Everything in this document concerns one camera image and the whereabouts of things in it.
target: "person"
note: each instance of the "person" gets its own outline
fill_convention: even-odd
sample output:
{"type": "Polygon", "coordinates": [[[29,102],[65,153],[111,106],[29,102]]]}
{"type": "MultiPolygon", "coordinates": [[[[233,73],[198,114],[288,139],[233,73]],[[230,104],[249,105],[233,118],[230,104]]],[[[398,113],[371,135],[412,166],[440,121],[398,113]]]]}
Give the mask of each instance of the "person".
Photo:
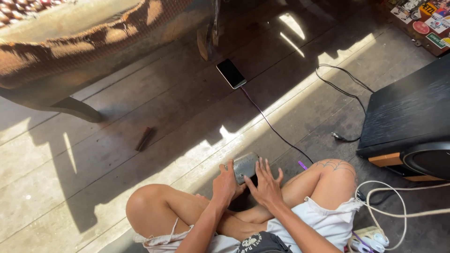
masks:
{"type": "MultiPolygon", "coordinates": [[[[233,160],[227,165],[233,168],[233,160]]],[[[168,185],[139,188],[126,205],[135,242],[150,253],[259,253],[261,245],[283,253],[343,251],[361,207],[352,198],[358,183],[352,165],[322,160],[282,188],[281,169],[275,179],[267,159],[255,167],[257,186],[246,176],[239,186],[234,170],[221,164],[211,200],[168,185]],[[258,205],[242,212],[227,210],[245,187],[258,205]]]]}

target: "hand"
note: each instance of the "hand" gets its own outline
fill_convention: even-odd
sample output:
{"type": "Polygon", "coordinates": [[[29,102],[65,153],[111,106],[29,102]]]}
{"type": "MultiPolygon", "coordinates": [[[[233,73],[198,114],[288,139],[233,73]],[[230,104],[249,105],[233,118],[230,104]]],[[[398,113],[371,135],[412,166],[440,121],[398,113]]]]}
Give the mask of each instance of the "hand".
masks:
{"type": "Polygon", "coordinates": [[[234,175],[233,160],[228,160],[228,170],[225,165],[219,165],[220,175],[212,182],[212,199],[218,201],[227,208],[230,202],[239,196],[245,189],[246,185],[239,186],[234,175]]]}
{"type": "Polygon", "coordinates": [[[267,210],[270,211],[274,205],[283,203],[283,197],[281,195],[281,181],[283,181],[283,171],[278,169],[279,176],[274,179],[272,172],[270,171],[269,161],[265,160],[265,166],[260,158],[259,162],[256,162],[256,176],[258,177],[258,187],[255,187],[252,180],[248,176],[244,176],[245,184],[250,189],[252,196],[255,200],[267,210]]]}

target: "smartphone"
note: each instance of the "smartphone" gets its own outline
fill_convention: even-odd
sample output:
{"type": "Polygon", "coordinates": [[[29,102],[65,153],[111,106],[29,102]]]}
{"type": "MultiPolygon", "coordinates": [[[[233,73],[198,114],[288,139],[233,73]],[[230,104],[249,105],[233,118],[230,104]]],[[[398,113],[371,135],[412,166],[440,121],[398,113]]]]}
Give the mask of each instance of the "smartphone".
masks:
{"type": "Polygon", "coordinates": [[[217,64],[216,67],[233,89],[237,89],[247,83],[247,80],[245,80],[230,59],[217,64]]]}

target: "speaker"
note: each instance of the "speaker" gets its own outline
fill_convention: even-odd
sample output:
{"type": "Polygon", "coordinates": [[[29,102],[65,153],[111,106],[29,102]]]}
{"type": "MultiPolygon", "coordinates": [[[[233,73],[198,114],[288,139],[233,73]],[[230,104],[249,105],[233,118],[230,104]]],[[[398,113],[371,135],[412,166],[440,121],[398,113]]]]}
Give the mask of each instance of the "speaker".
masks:
{"type": "Polygon", "coordinates": [[[450,180],[450,142],[419,144],[400,153],[409,169],[444,180],[450,180]]]}

